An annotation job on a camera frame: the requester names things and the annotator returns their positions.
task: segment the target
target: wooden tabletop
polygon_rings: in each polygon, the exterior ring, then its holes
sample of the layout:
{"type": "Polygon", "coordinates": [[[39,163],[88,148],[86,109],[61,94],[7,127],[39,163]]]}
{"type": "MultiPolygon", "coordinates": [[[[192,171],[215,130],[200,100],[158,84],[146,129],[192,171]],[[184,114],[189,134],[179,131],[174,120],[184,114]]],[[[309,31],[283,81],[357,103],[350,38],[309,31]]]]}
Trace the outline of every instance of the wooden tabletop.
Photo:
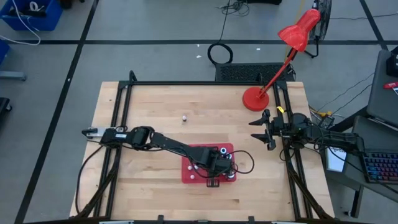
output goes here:
{"type": "MultiPolygon", "coordinates": [[[[102,84],[93,126],[109,126],[117,86],[117,82],[102,84]]],[[[268,151],[266,145],[250,137],[252,133],[263,133],[265,126],[248,125],[259,119],[261,112],[249,111],[243,106],[241,98],[247,88],[249,86],[133,86],[127,118],[129,129],[152,126],[157,132],[186,144],[230,142],[234,150],[248,151],[256,165],[252,173],[238,174],[233,183],[207,188],[205,184],[181,182],[178,155],[123,149],[112,219],[156,220],[158,215],[164,215],[165,220],[245,221],[254,215],[256,220],[294,220],[286,166],[279,159],[282,143],[276,138],[277,148],[268,151]],[[187,116],[186,123],[182,122],[183,115],[187,116]]],[[[288,83],[288,88],[293,112],[310,117],[303,83],[288,83]]],[[[268,108],[274,117],[277,112],[272,89],[268,94],[268,108]]],[[[284,105],[282,92],[280,96],[284,105]]],[[[85,158],[97,148],[96,143],[88,142],[85,158]]],[[[80,209],[98,188],[104,152],[103,149],[95,155],[82,173],[80,209]]],[[[252,166],[245,154],[236,154],[235,160],[241,171],[252,166]]],[[[302,160],[309,191],[325,211],[334,216],[320,156],[302,149],[302,160]]],[[[297,192],[301,214],[305,217],[302,194],[298,188],[297,192]]]]}

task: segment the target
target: bolt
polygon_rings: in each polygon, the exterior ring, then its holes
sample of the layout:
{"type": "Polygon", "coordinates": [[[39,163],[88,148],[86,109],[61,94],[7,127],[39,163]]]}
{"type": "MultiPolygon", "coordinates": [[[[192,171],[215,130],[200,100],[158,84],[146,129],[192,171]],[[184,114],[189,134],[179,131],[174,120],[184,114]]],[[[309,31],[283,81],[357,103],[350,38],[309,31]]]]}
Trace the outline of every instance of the bolt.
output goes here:
{"type": "Polygon", "coordinates": [[[220,153],[222,153],[222,155],[223,155],[223,154],[226,154],[226,148],[222,147],[222,148],[220,149],[220,153]]]}

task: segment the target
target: white sticker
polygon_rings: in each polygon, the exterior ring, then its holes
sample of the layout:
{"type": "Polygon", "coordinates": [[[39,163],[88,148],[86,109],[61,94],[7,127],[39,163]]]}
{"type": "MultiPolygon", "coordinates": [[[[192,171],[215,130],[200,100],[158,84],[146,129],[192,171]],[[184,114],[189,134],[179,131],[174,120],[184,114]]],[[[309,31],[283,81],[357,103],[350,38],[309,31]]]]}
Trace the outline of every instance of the white sticker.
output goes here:
{"type": "Polygon", "coordinates": [[[127,134],[116,134],[117,138],[126,138],[127,134]]]}

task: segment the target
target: keyboard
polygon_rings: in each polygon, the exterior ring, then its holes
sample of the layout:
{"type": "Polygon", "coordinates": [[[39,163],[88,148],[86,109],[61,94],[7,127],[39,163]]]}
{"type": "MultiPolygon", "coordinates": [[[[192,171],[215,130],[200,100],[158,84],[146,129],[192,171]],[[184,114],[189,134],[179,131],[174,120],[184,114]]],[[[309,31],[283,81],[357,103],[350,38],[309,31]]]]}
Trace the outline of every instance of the keyboard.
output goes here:
{"type": "Polygon", "coordinates": [[[398,184],[398,153],[366,152],[361,160],[368,183],[398,184]]]}

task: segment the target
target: lamp base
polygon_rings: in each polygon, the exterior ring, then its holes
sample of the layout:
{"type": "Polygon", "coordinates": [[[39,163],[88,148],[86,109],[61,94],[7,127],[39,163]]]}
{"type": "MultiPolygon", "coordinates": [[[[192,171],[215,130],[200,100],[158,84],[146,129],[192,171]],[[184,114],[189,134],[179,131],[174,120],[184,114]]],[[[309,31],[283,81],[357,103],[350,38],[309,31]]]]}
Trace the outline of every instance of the lamp base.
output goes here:
{"type": "Polygon", "coordinates": [[[265,93],[263,98],[258,98],[257,96],[260,94],[260,91],[261,89],[259,87],[251,87],[243,93],[243,105],[247,109],[251,111],[261,111],[268,106],[268,94],[265,93]]]}

